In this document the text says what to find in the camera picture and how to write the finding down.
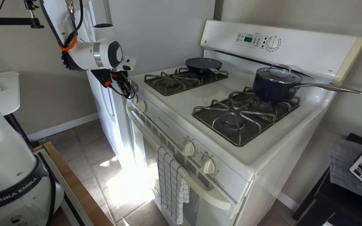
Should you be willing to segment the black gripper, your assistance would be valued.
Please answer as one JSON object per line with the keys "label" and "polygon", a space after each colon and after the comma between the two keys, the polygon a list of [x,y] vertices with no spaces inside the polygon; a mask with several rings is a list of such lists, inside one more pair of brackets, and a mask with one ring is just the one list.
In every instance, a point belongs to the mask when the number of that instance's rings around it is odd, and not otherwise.
{"label": "black gripper", "polygon": [[127,73],[125,70],[114,72],[108,69],[100,69],[93,70],[92,74],[98,79],[98,82],[103,87],[111,87],[114,82],[116,82],[114,85],[115,92],[120,95],[124,95],[127,99],[132,99],[136,94],[135,88],[127,80]]}

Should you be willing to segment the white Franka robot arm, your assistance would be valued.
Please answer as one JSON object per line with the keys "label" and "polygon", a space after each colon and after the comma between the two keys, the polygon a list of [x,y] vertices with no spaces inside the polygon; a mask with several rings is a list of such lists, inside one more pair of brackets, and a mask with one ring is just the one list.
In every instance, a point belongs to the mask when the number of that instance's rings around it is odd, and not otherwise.
{"label": "white Franka robot arm", "polygon": [[[43,10],[68,69],[92,73],[125,98],[136,95],[129,80],[135,60],[124,55],[114,25],[86,25],[88,0],[24,1],[31,11]],[[53,172],[0,111],[0,226],[47,226],[63,196]]]}

